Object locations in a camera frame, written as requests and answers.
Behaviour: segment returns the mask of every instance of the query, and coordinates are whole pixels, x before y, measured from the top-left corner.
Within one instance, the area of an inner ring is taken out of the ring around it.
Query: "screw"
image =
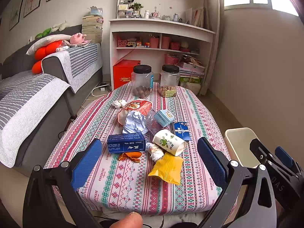
[[[60,165],[63,168],[68,167],[69,166],[69,162],[68,161],[63,161]]]
[[[261,170],[266,170],[266,167],[265,167],[263,164],[260,164],[259,168],[260,168]]]
[[[40,170],[40,165],[36,165],[35,167],[34,167],[34,171],[39,171]]]
[[[235,161],[235,160],[232,160],[232,161],[230,162],[230,164],[231,164],[233,167],[237,167],[237,166],[239,165],[239,163],[238,163],[237,161]]]

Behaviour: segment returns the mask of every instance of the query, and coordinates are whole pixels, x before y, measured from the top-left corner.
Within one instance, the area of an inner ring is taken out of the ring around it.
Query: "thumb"
[[[122,220],[112,224],[110,228],[142,228],[143,218],[137,212],[129,213]]]

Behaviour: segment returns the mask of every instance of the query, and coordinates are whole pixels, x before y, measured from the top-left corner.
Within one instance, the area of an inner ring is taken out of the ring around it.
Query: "white bottle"
[[[146,10],[144,18],[149,19],[149,10]]]

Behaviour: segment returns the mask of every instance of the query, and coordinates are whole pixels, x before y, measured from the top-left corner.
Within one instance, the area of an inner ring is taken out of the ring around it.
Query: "jar of nuts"
[[[179,80],[179,67],[174,65],[163,65],[160,75],[158,92],[162,97],[175,97],[176,86]]]
[[[131,73],[132,94],[145,98],[153,88],[153,73],[149,65],[136,65]]]

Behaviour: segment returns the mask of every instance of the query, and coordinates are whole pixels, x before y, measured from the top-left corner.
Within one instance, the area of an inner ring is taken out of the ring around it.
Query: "table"
[[[131,83],[89,104],[61,138],[45,168],[57,167],[62,161],[70,161],[83,151],[94,138],[102,142],[102,154],[89,175],[86,184],[78,189],[79,195],[91,210],[102,207],[120,212],[136,211],[146,215],[167,215],[202,212],[211,209],[221,188],[217,187],[197,152],[197,141],[205,136],[210,144],[230,160],[223,137],[211,113],[189,90],[177,87],[177,96],[163,98],[157,93],[158,83],[146,98],[154,110],[169,109],[176,122],[187,121],[192,141],[183,153],[181,185],[166,183],[156,177],[148,177],[154,166],[148,152],[143,152],[140,163],[129,159],[118,161],[119,154],[108,152],[109,134],[119,134],[122,126],[117,121],[120,109],[111,103],[117,99],[136,99],[131,94]],[[148,132],[146,141],[151,142]],[[55,194],[61,198],[58,189]]]

